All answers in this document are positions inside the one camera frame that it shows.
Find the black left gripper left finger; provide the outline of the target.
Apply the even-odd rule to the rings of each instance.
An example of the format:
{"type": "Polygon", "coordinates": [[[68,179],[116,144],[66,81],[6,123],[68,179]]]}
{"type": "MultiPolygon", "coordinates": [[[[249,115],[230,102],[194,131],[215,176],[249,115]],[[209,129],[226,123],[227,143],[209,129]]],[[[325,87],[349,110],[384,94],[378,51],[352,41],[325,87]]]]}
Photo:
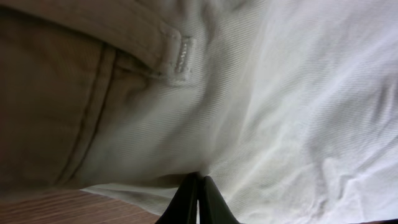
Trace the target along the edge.
{"type": "Polygon", "coordinates": [[[196,224],[198,184],[198,174],[188,174],[155,224],[196,224]]]}

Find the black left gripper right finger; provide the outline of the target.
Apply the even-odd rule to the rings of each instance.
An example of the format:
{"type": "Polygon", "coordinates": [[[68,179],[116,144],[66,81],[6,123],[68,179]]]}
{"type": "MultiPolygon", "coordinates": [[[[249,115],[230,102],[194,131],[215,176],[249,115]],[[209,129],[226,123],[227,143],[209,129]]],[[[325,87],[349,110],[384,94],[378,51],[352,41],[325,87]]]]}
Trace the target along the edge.
{"type": "Polygon", "coordinates": [[[198,193],[200,224],[239,224],[210,176],[203,178],[198,193]]]}

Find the beige cargo shorts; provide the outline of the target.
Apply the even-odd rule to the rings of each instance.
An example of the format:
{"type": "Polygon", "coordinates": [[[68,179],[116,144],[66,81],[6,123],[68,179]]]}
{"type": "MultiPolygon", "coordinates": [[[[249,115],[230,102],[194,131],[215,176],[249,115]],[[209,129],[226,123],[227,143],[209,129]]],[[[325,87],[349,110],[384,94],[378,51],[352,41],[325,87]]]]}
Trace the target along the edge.
{"type": "Polygon", "coordinates": [[[242,223],[397,218],[397,1],[1,1],[1,200],[191,172],[242,223]]]}

